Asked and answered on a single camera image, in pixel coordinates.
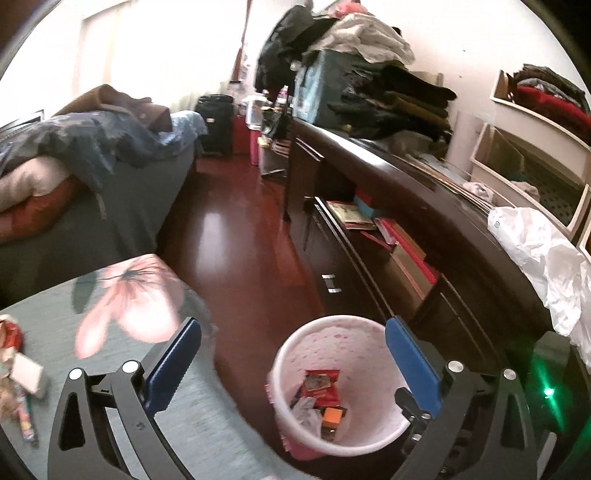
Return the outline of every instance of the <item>blue gripper pad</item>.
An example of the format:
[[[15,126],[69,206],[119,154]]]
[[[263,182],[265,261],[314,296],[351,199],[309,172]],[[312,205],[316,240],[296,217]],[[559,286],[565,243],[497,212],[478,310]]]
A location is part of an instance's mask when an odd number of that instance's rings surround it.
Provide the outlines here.
[[[417,405],[433,418],[441,409],[440,379],[402,319],[386,322],[386,345],[406,380]]]
[[[145,380],[144,410],[148,415],[168,408],[200,346],[201,326],[196,319],[189,318],[162,349],[159,361]]]

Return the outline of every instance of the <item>dark wooden desk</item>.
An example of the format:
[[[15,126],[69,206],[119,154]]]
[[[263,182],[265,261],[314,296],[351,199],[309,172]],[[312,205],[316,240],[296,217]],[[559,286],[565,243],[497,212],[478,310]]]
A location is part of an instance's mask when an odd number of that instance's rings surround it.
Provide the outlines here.
[[[488,231],[484,214],[404,160],[345,134],[299,120],[293,131],[284,216],[326,314],[380,322],[398,314],[448,359],[484,372],[519,368],[519,356],[552,329],[550,315]],[[355,187],[377,201],[441,272],[420,304],[388,271],[388,251],[344,230],[326,208],[324,200],[351,201]]]

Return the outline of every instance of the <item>table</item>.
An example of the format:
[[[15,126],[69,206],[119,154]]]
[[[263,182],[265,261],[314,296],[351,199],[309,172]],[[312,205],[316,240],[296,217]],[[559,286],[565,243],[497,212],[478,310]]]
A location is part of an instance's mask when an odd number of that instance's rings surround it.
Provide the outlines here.
[[[22,441],[17,422],[1,423],[12,446],[39,480],[47,478],[51,427],[69,371],[81,367],[94,375],[115,371],[130,359],[141,360],[152,344],[138,338],[152,336],[162,341],[158,336],[165,335],[166,328],[161,326],[170,328],[171,322],[187,316],[200,322],[202,346],[168,410],[155,417],[187,469],[198,480],[313,478],[283,462],[240,416],[213,367],[216,328],[203,300],[156,255],[136,257],[67,281],[1,313],[18,320],[25,335],[23,353],[42,364],[50,379],[43,400],[31,401],[38,448]],[[93,328],[87,331],[93,333],[85,335],[89,322]],[[101,345],[96,338],[101,337],[103,324],[105,340]],[[147,480],[117,413],[111,411],[109,419],[131,474]]]

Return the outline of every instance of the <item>pink trash can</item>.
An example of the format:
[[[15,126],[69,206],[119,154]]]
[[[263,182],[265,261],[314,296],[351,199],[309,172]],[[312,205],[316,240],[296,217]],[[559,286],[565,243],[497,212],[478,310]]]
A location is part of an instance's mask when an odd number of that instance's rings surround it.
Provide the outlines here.
[[[258,139],[260,136],[260,130],[251,129],[251,164],[254,166],[258,166]]]
[[[340,369],[336,386],[348,410],[333,443],[302,427],[289,406],[305,370],[323,368]],[[400,387],[408,388],[386,346],[384,326],[334,315],[304,325],[285,341],[269,373],[267,394],[286,451],[306,461],[365,455],[400,437],[409,426],[394,401]]]

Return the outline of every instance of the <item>wooden floor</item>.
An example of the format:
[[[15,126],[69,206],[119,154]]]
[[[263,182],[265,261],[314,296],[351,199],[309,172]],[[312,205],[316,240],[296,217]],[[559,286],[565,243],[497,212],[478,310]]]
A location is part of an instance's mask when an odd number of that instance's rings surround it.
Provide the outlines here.
[[[325,480],[390,479],[396,443],[371,455],[296,462],[281,446],[264,385],[281,344],[322,316],[281,220],[283,188],[246,157],[203,158],[161,232],[160,256],[204,298],[219,327],[216,368],[246,421],[286,461]]]

